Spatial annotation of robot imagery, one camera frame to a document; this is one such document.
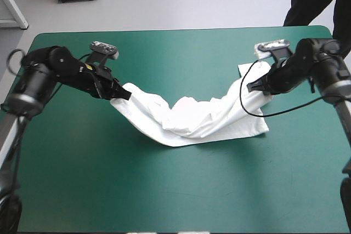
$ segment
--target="metal pole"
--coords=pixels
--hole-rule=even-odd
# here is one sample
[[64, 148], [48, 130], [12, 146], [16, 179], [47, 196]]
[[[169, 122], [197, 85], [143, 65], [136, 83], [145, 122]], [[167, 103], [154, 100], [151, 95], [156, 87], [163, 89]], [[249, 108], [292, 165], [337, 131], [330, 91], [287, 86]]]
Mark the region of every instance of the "metal pole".
[[12, 146], [23, 133], [29, 120], [24, 116], [7, 113], [0, 123], [0, 169], [3, 167]]

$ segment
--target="crumpled fabric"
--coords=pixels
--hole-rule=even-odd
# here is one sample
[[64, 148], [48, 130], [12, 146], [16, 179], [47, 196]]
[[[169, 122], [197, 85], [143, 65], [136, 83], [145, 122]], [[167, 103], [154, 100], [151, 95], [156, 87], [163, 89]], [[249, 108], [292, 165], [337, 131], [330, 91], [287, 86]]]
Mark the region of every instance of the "crumpled fabric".
[[[239, 65], [243, 76], [251, 64]], [[242, 86], [244, 107], [261, 115], [260, 107], [268, 103], [271, 95], [248, 92], [246, 84], [255, 81], [270, 69], [267, 62], [258, 62], [246, 76]], [[159, 95], [146, 93], [132, 83], [123, 88], [132, 93], [127, 100], [112, 99], [111, 104], [123, 114], [140, 132], [161, 144], [184, 146], [203, 142], [245, 138], [268, 132], [264, 118], [248, 115], [240, 105], [241, 78], [236, 80], [222, 98], [196, 101], [182, 97], [169, 108]]]

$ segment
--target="black cable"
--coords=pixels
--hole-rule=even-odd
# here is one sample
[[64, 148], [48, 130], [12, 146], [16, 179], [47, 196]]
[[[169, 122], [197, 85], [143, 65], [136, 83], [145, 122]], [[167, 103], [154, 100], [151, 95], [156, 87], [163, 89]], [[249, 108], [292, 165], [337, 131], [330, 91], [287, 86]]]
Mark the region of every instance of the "black cable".
[[88, 54], [86, 54], [86, 55], [83, 55], [83, 56], [81, 56], [78, 60], [82, 60], [82, 59], [84, 59], [85, 57], [87, 57], [87, 56], [89, 56], [90, 55], [90, 53], [88, 53]]
[[239, 99], [240, 99], [240, 104], [241, 104], [241, 107], [243, 108], [243, 110], [248, 114], [248, 115], [251, 115], [251, 116], [255, 116], [255, 117], [261, 117], [261, 118], [264, 118], [264, 117], [272, 117], [272, 116], [277, 116], [277, 115], [282, 115], [283, 113], [287, 113], [287, 112], [291, 112], [291, 111], [294, 111], [294, 110], [297, 110], [297, 109], [300, 109], [300, 108], [303, 108], [303, 107], [306, 107], [308, 105], [311, 105], [313, 103], [315, 103], [316, 101], [319, 101], [321, 99], [324, 99], [324, 98], [340, 98], [342, 100], [346, 100], [346, 101], [351, 101], [351, 99], [347, 99], [343, 96], [340, 96], [340, 95], [325, 95], [325, 96], [321, 96], [321, 97], [318, 97], [312, 101], [309, 101], [309, 102], [306, 102], [305, 104], [301, 104], [301, 105], [298, 105], [296, 107], [293, 107], [293, 108], [290, 108], [290, 109], [287, 109], [285, 111], [281, 111], [281, 112], [276, 112], [276, 113], [271, 113], [269, 115], [255, 115], [254, 113], [251, 113], [249, 111], [247, 111], [242, 103], [242, 98], [241, 98], [241, 89], [242, 89], [242, 84], [244, 82], [244, 79], [245, 77], [247, 76], [247, 74], [250, 72], [250, 70], [252, 69], [253, 65], [255, 63], [259, 62], [259, 60], [256, 60], [249, 68], [248, 68], [248, 71], [246, 72], [246, 74], [243, 76], [242, 80], [241, 80], [241, 83], [240, 83], [240, 91], [239, 91]]
[[[78, 60], [82, 60], [82, 59], [84, 59], [85, 57], [87, 57], [89, 55], [90, 55], [90, 53], [89, 54], [85, 54], [85, 55], [81, 56]], [[48, 99], [48, 102], [50, 102], [51, 99], [56, 95], [56, 93], [59, 91], [59, 89], [62, 87], [62, 85], [63, 84], [60, 83], [60, 85], [57, 87], [57, 89], [51, 94], [50, 98]]]
[[22, 52], [22, 58], [26, 55], [26, 53], [24, 52], [24, 50], [22, 49], [14, 49], [13, 51], [10, 52], [10, 54], [7, 56], [7, 59], [6, 59], [6, 68], [7, 70], [13, 74], [14, 76], [17, 76], [17, 77], [21, 77], [20, 74], [17, 74], [16, 72], [14, 72], [11, 67], [10, 67], [10, 62], [11, 62], [11, 59], [13, 57], [13, 55], [17, 52]]

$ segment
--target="white cabinet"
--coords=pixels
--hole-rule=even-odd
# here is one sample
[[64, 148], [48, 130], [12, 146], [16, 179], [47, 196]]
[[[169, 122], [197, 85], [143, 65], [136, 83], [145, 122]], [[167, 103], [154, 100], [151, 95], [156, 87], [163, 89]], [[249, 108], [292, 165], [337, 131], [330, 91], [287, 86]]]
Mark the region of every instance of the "white cabinet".
[[28, 28], [28, 23], [14, 0], [0, 0], [0, 27]]

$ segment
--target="wire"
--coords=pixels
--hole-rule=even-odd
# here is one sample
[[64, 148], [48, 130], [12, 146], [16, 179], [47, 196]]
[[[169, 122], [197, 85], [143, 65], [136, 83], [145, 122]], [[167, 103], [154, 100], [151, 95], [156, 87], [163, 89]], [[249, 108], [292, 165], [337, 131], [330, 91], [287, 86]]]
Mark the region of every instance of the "wire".
[[250, 72], [250, 70], [252, 69], [253, 65], [255, 63], [257, 63], [259, 60], [256, 60], [249, 68], [248, 68], [248, 71], [246, 72], [246, 74], [243, 76], [242, 80], [241, 80], [241, 83], [240, 83], [240, 91], [239, 91], [239, 99], [240, 99], [240, 104], [241, 104], [241, 107], [243, 108], [243, 110], [248, 114], [248, 115], [251, 115], [251, 116], [255, 116], [255, 117], [261, 117], [261, 118], [264, 118], [264, 117], [272, 117], [272, 116], [277, 116], [277, 115], [282, 115], [283, 113], [287, 113], [287, 112], [291, 112], [291, 111], [294, 111], [294, 110], [297, 110], [297, 109], [300, 109], [300, 108], [303, 108], [303, 107], [306, 107], [308, 105], [311, 105], [321, 99], [324, 99], [324, 98], [340, 98], [341, 100], [345, 100], [345, 101], [351, 101], [351, 99], [348, 99], [348, 98], [345, 98], [341, 95], [325, 95], [325, 96], [321, 96], [321, 97], [318, 97], [312, 101], [309, 101], [309, 102], [306, 102], [305, 104], [301, 104], [301, 105], [298, 105], [296, 107], [293, 107], [293, 108], [290, 108], [290, 109], [287, 109], [287, 110], [284, 110], [284, 111], [281, 111], [281, 112], [276, 112], [276, 113], [271, 113], [271, 114], [268, 114], [268, 115], [255, 115], [254, 113], [251, 113], [249, 112], [243, 105], [242, 103], [242, 98], [241, 98], [241, 90], [242, 90], [242, 84], [244, 82], [244, 79], [245, 77], [247, 76], [247, 74]]
[[78, 60], [82, 60], [82, 59], [84, 59], [85, 57], [87, 57], [87, 56], [89, 56], [90, 55], [90, 53], [88, 53], [88, 54], [86, 54], [86, 55], [83, 55], [83, 56], [81, 56]]
[[11, 62], [11, 59], [13, 57], [13, 55], [15, 55], [15, 53], [17, 52], [22, 52], [22, 58], [26, 55], [26, 53], [24, 52], [24, 50], [22, 49], [14, 49], [13, 51], [10, 52], [10, 54], [7, 56], [7, 59], [6, 59], [6, 68], [7, 70], [13, 74], [14, 76], [17, 76], [17, 77], [21, 77], [20, 74], [17, 74], [16, 72], [14, 72], [11, 67], [10, 67], [10, 62]]

